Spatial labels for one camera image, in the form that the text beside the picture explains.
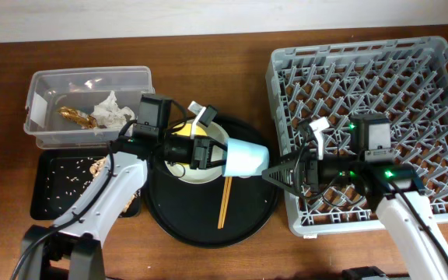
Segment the blue plastic cup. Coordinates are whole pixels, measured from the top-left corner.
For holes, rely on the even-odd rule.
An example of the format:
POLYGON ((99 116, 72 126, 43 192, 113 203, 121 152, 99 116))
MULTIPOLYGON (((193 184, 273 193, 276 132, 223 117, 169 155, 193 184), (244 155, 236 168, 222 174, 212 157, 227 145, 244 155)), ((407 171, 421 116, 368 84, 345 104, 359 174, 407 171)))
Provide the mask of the blue plastic cup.
POLYGON ((263 145, 228 138, 226 148, 226 164, 222 168, 224 177, 260 176, 269 167, 269 151, 263 145))

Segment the white paper napkin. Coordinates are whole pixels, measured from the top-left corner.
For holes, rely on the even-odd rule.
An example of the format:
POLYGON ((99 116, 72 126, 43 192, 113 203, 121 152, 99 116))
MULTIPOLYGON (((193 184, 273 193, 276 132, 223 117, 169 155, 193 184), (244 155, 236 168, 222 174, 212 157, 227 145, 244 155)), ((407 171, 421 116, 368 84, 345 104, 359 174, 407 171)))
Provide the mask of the white paper napkin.
POLYGON ((129 107, 120 108, 114 91, 93 108, 91 116, 96 119, 99 127, 122 128, 129 121, 135 119, 134 111, 129 107))

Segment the yellow bowl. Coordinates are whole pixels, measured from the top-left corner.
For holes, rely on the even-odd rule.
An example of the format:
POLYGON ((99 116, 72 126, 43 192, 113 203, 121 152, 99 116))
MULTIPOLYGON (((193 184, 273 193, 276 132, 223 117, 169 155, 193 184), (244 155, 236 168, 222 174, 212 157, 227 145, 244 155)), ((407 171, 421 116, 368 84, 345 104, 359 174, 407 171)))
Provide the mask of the yellow bowl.
MULTIPOLYGON (((182 136, 190 136, 192 132, 192 123, 186 123, 184 126, 182 124, 177 125, 177 128, 181 127, 179 131, 175 132, 175 135, 182 135, 182 136)), ((194 130, 195 135, 201 135, 206 136, 207 133, 204 128, 202 128, 199 124, 196 125, 196 128, 194 130)))

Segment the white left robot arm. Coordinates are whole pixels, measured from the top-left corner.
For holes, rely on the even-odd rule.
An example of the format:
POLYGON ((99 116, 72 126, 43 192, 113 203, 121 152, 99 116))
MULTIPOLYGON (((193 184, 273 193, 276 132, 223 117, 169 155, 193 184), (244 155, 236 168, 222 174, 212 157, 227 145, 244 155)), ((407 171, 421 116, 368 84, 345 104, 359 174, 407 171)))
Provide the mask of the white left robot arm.
POLYGON ((154 159, 187 163, 192 169, 226 164, 212 162, 212 149, 224 143, 208 136, 119 135, 107 146, 105 166, 82 196, 52 226, 31 226, 22 240, 14 279, 42 279, 64 275, 69 279, 106 277, 102 246, 131 196, 149 178, 154 159))

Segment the golden foil wrapper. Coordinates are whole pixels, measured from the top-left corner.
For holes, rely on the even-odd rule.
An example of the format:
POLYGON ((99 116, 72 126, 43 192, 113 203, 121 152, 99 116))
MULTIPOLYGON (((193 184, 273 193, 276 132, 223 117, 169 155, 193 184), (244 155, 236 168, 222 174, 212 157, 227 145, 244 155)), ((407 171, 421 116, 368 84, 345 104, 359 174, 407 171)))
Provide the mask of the golden foil wrapper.
POLYGON ((65 119, 72 121, 81 126, 83 129, 92 129, 98 126, 94 117, 80 110, 70 107, 60 107, 58 113, 65 119))

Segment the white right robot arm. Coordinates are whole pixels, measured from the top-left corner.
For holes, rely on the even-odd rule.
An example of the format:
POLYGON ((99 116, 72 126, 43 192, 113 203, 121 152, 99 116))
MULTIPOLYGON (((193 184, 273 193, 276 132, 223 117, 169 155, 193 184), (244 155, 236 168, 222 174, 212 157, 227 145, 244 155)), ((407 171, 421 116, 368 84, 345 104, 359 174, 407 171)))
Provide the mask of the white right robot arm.
POLYGON ((261 176, 299 198, 304 196, 303 185, 353 185, 397 245, 411 278, 448 279, 448 243, 413 166, 368 162, 359 156, 314 159, 289 154, 261 176))

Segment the food scraps peanut shells rice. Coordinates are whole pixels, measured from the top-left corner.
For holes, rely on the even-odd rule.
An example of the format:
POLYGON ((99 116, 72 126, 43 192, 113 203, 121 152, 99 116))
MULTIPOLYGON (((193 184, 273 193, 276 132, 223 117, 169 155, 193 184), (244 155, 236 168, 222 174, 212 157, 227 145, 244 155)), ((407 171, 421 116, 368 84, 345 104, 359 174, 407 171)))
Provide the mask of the food scraps peanut shells rice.
MULTIPOLYGON (((107 161, 106 157, 103 157, 102 159, 95 159, 92 163, 92 165, 89 168, 89 173, 92 175, 92 179, 85 182, 84 187, 87 187, 96 177, 100 175, 100 171, 103 169, 107 161)), ((128 201, 128 203, 125 205, 125 207, 122 210, 122 215, 124 215, 128 209, 130 208, 132 202, 137 198, 137 194, 133 194, 128 201)))

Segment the pale green plate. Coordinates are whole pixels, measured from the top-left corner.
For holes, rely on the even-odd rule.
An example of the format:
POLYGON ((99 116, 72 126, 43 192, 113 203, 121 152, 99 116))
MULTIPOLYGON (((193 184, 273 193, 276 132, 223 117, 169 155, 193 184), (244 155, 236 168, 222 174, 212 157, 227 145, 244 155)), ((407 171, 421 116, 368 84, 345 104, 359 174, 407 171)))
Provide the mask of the pale green plate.
MULTIPOLYGON (((228 133, 219 124, 212 122, 208 127, 197 123, 196 135, 209 136, 218 142, 224 143, 229 137, 228 133)), ((189 184, 206 184, 222 176, 222 167, 217 166, 206 170, 192 170, 188 164, 169 164, 165 162, 169 172, 179 180, 189 184)))

